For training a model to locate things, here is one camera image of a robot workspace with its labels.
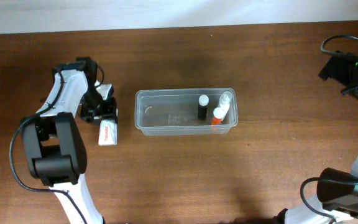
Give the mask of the white Panadol medicine box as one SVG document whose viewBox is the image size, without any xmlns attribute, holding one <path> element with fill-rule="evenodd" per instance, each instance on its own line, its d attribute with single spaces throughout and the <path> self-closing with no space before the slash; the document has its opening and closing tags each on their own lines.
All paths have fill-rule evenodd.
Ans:
<svg viewBox="0 0 358 224">
<path fill-rule="evenodd" d="M 114 120 L 102 120 L 99 126 L 100 146 L 113 146 L 117 144 L 117 124 Z"/>
</svg>

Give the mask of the dark bottle white cap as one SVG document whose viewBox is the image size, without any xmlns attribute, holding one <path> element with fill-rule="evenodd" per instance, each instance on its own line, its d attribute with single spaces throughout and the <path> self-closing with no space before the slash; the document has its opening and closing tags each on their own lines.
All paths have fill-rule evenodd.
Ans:
<svg viewBox="0 0 358 224">
<path fill-rule="evenodd" d="M 198 98 L 198 119 L 205 120 L 208 113 L 209 97 L 201 95 Z"/>
</svg>

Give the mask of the orange tube white cap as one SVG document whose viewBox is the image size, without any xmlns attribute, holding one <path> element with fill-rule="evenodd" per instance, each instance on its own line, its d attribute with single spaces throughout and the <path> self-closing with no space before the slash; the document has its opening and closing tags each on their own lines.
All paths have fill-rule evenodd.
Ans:
<svg viewBox="0 0 358 224">
<path fill-rule="evenodd" d="M 212 125 L 219 125 L 224 118 L 225 111 L 221 107 L 213 110 Z"/>
</svg>

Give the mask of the white spray bottle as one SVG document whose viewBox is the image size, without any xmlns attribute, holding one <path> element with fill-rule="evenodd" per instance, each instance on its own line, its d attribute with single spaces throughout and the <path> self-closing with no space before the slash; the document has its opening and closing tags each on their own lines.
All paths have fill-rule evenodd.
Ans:
<svg viewBox="0 0 358 224">
<path fill-rule="evenodd" d="M 219 106 L 220 108 L 222 108 L 223 111 L 224 111 L 224 115 L 223 115 L 222 120 L 225 119 L 225 117 L 226 117 L 226 115 L 227 115 L 227 112 L 229 111 L 232 98 L 233 98 L 233 95 L 232 95 L 232 93 L 231 93 L 230 91 L 225 91 L 225 92 L 220 96 L 218 106 Z"/>
</svg>

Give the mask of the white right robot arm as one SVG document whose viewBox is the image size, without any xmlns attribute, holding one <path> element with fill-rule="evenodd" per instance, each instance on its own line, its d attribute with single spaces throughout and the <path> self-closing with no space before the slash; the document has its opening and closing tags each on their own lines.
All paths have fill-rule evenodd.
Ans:
<svg viewBox="0 0 358 224">
<path fill-rule="evenodd" d="M 325 45 L 336 39 L 324 39 L 320 51 L 330 55 L 319 73 L 343 85 L 342 95 L 358 100 L 358 55 L 326 50 Z M 300 186 L 302 205 L 283 209 L 271 223 L 344 223 L 358 220 L 358 155 L 349 172 L 326 168 L 317 177 L 310 177 Z"/>
</svg>

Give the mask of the clear plastic container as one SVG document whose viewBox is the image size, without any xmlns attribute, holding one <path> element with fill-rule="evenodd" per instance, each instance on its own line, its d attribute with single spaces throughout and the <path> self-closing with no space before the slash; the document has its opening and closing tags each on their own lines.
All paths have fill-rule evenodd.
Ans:
<svg viewBox="0 0 358 224">
<path fill-rule="evenodd" d="M 231 98 L 220 124 L 212 125 L 213 110 L 221 96 Z M 205 120 L 198 118 L 199 97 L 209 98 Z M 135 95 L 135 126 L 146 136 L 225 134 L 239 122 L 236 94 L 232 88 L 185 88 L 141 90 Z"/>
</svg>

